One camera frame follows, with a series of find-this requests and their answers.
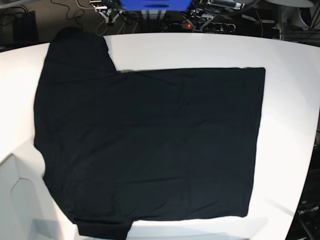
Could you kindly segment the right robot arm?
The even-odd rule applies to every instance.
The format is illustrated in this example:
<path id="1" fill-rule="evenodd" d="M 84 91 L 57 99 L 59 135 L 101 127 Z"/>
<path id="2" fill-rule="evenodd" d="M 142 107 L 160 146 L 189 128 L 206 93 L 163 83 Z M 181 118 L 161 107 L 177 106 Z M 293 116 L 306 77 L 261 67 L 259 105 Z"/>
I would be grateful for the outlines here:
<path id="1" fill-rule="evenodd" d="M 120 14 L 126 11 L 120 0 L 90 0 L 89 3 L 107 25 L 113 25 Z"/>

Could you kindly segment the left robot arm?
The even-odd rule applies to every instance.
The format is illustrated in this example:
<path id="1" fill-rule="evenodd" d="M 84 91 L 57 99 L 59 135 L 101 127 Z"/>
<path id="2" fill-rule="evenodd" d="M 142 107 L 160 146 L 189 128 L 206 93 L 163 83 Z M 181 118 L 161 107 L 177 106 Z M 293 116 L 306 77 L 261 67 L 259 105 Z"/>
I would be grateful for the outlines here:
<path id="1" fill-rule="evenodd" d="M 194 33 L 233 33 L 232 17 L 252 8 L 252 3 L 235 0 L 193 0 L 182 13 L 186 27 Z"/>

